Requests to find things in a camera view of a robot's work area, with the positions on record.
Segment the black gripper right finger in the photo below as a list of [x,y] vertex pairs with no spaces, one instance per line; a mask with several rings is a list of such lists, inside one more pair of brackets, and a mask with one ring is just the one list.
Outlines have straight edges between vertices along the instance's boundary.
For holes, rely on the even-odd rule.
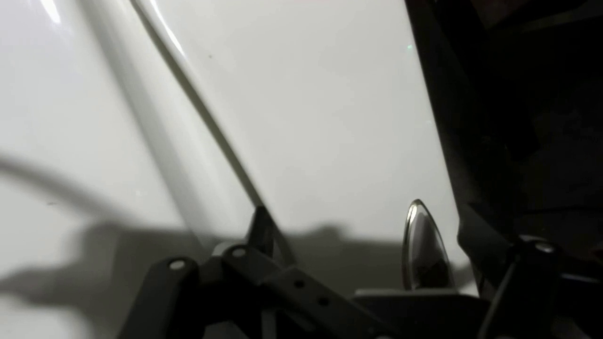
[[601,339],[603,270],[542,238],[476,240],[476,272],[493,287],[478,339],[554,339],[569,319]]

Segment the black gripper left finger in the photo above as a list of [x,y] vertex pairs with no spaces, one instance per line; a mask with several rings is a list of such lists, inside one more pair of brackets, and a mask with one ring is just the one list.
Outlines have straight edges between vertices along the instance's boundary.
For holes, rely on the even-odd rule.
[[248,246],[198,264],[154,264],[117,339],[205,339],[231,325],[247,339],[390,339],[390,328],[348,298]]

